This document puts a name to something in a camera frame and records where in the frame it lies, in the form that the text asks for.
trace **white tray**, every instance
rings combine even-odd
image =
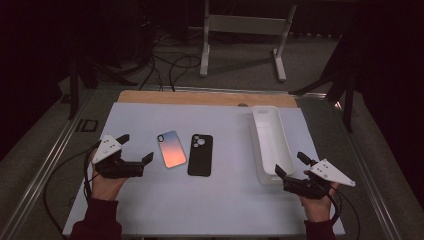
[[[255,106],[251,125],[259,181],[262,184],[279,184],[275,174],[278,164],[287,175],[296,172],[278,109],[273,106]]]

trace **white table surface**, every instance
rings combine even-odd
[[[280,108],[292,156],[302,151],[317,159],[299,108]],[[115,103],[102,136],[130,134],[122,159],[141,161],[154,152],[142,178],[129,179],[118,196],[117,220],[122,233],[143,236],[277,236],[304,234],[305,213],[297,196],[282,186],[258,181],[249,123],[250,107]],[[156,137],[178,133],[188,158],[193,134],[214,138],[212,174],[187,174],[187,164],[165,167]],[[307,169],[297,159],[297,172]],[[70,234],[84,218],[87,204],[81,189],[64,228]],[[336,234],[344,234],[339,220]]]

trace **red sleeve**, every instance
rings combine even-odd
[[[122,226],[116,221],[118,201],[89,199],[84,220],[76,222],[69,240],[120,240]]]
[[[306,239],[308,240],[335,240],[336,236],[333,232],[333,222],[331,220],[325,222],[309,222],[305,221]]]

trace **phone case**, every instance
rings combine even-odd
[[[170,131],[157,137],[163,160],[167,168],[172,168],[187,161],[177,132]]]
[[[188,174],[191,176],[208,177],[212,168],[213,137],[195,134],[191,138]]]

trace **wooden board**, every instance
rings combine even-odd
[[[295,99],[287,94],[250,94],[217,92],[161,92],[161,91],[123,91],[118,99],[122,103],[159,103],[248,106],[268,105],[276,107],[297,107]]]

